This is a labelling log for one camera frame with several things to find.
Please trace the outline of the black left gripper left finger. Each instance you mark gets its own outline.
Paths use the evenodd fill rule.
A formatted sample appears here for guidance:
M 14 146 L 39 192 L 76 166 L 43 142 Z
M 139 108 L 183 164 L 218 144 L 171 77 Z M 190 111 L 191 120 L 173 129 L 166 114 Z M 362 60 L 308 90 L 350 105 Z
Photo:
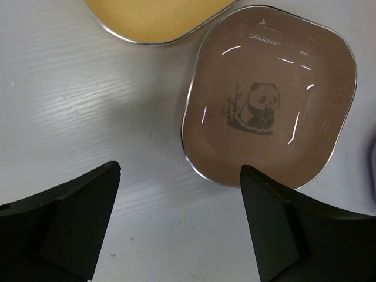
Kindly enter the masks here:
M 121 168 L 84 175 L 1 205 L 1 281 L 90 281 L 118 192 Z

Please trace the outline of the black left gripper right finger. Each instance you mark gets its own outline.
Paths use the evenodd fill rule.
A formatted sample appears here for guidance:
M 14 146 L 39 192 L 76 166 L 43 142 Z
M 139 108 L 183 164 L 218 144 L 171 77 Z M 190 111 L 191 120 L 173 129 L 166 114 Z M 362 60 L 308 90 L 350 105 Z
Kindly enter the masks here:
M 330 206 L 244 165 L 244 208 L 261 281 L 374 281 L 375 217 Z

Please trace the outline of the purple panda plate front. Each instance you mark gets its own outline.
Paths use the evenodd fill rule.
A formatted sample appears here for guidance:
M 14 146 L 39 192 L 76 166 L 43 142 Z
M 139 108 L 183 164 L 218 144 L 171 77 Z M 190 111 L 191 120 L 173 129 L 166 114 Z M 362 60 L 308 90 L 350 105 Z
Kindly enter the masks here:
M 367 169 L 372 179 L 375 177 L 375 129 L 373 129 L 367 139 Z

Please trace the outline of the brown panda plate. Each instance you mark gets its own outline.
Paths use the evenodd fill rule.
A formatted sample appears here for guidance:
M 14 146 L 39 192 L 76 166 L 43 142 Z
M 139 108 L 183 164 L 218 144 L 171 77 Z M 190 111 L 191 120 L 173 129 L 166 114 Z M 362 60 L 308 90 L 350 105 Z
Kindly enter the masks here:
M 333 155 L 356 87 L 338 32 L 272 6 L 238 8 L 200 45 L 182 120 L 186 159 L 225 186 L 238 187 L 249 165 L 299 189 Z

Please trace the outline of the yellow panda plate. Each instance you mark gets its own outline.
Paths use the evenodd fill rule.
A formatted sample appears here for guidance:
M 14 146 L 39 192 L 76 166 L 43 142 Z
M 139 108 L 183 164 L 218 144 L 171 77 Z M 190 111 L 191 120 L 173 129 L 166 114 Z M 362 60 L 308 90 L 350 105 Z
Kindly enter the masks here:
M 230 0 L 88 0 L 100 26 L 124 41 L 142 45 L 176 42 L 229 9 Z

